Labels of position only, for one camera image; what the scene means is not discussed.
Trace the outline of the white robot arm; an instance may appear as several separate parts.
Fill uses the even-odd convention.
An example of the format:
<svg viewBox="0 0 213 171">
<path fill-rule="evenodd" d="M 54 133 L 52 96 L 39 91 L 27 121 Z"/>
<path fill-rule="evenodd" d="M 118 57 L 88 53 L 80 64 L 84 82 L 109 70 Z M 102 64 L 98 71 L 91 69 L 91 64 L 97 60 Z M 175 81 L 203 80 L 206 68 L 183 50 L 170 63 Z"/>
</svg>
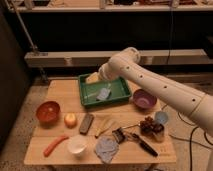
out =
<svg viewBox="0 0 213 171">
<path fill-rule="evenodd" d="M 127 79 L 188 117 L 213 137 L 213 96 L 153 73 L 139 65 L 140 52 L 128 47 L 114 54 L 97 72 L 89 75 L 90 83 Z"/>
</svg>

